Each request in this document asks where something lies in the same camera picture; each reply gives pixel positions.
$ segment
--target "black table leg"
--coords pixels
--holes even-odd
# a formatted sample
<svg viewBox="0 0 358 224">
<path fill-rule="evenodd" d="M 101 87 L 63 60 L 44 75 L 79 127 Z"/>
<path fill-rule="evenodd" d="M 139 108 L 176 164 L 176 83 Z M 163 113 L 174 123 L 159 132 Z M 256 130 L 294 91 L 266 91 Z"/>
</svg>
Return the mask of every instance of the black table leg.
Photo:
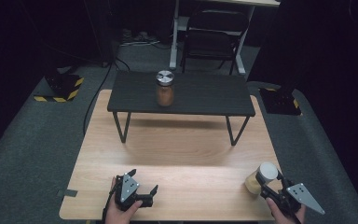
<svg viewBox="0 0 358 224">
<path fill-rule="evenodd" d="M 231 141 L 231 145 L 232 145 L 232 146 L 237 145 L 237 142 L 238 142 L 238 140 L 240 139 L 241 134 L 242 134 L 243 130 L 245 129 L 246 124 L 247 124 L 248 121 L 249 121 L 249 118 L 250 118 L 250 117 L 246 117 L 246 119 L 245 119 L 245 121 L 243 122 L 242 127 L 241 127 L 241 129 L 240 129 L 240 132 L 238 133 L 237 137 L 236 137 L 235 140 L 234 140 L 234 137 L 232 136 L 231 124 L 230 124 L 230 122 L 229 122 L 229 117 L 226 116 L 227 128 L 228 128 L 228 133 L 229 133 L 229 139 L 230 139 L 230 141 Z"/>
<path fill-rule="evenodd" d="M 130 125 L 131 112 L 129 112 L 128 115 L 127 115 L 127 121 L 126 121 L 126 127 L 124 128 L 124 134 L 121 131 L 120 123 L 118 122 L 117 112 L 113 112 L 113 118 L 115 118 L 115 123 L 116 123 L 116 126 L 117 126 L 118 135 L 120 135 L 121 142 L 125 143 L 126 139 L 127 139 L 127 132 L 129 130 L 129 125 Z"/>
</svg>

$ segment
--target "glass jar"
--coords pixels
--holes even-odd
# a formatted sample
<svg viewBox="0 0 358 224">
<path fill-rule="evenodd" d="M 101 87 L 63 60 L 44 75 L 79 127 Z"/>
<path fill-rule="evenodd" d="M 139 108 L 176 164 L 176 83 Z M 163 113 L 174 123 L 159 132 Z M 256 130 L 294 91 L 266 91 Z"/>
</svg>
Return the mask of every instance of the glass jar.
<svg viewBox="0 0 358 224">
<path fill-rule="evenodd" d="M 266 182 L 266 185 L 277 178 L 278 169 L 271 162 L 263 162 L 251 175 L 246 177 L 245 186 L 253 194 L 261 193 L 261 185 L 258 183 L 255 178 L 257 174 L 260 174 L 260 177 Z"/>
<path fill-rule="evenodd" d="M 156 76 L 156 96 L 157 102 L 161 106 L 169 106 L 173 103 L 173 78 L 174 75 L 170 71 L 160 71 Z"/>
</svg>

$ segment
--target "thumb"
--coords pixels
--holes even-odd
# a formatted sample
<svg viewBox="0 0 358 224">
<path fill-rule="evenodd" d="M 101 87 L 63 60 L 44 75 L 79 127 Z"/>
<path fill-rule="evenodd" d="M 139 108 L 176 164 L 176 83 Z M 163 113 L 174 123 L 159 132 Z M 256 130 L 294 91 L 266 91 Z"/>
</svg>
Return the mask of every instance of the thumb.
<svg viewBox="0 0 358 224">
<path fill-rule="evenodd" d="M 136 213 L 136 211 L 138 211 L 138 208 L 140 208 L 141 205 L 142 201 L 136 201 L 135 203 L 133 203 L 132 206 L 124 213 L 125 216 L 131 218 Z"/>
<path fill-rule="evenodd" d="M 283 218 L 285 218 L 278 205 L 272 199 L 267 198 L 266 202 L 269 209 L 271 210 L 272 215 L 275 217 L 276 220 L 282 220 Z"/>
</svg>

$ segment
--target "chair backrest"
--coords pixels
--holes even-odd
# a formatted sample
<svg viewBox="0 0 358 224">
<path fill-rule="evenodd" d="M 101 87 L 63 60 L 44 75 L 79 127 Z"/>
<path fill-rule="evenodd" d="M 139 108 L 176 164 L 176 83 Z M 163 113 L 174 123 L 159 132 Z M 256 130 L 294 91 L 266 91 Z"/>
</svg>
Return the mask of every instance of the chair backrest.
<svg viewBox="0 0 358 224">
<path fill-rule="evenodd" d="M 190 17 L 187 30 L 238 32 L 242 35 L 248 26 L 249 20 L 241 12 L 206 9 Z"/>
</svg>

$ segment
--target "jar lid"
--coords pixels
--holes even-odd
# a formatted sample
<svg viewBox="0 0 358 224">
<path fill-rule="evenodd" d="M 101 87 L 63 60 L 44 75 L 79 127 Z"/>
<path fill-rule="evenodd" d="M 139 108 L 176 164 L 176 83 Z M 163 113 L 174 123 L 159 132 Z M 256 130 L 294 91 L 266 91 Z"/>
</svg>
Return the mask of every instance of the jar lid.
<svg viewBox="0 0 358 224">
<path fill-rule="evenodd" d="M 171 86 L 173 83 L 173 73 L 170 71 L 159 71 L 156 79 L 158 81 L 158 84 L 161 86 Z"/>
<path fill-rule="evenodd" d="M 260 174 L 263 178 L 270 182 L 274 180 L 278 176 L 278 169 L 277 167 L 271 162 L 263 162 L 261 163 L 260 167 L 258 168 Z"/>
</svg>

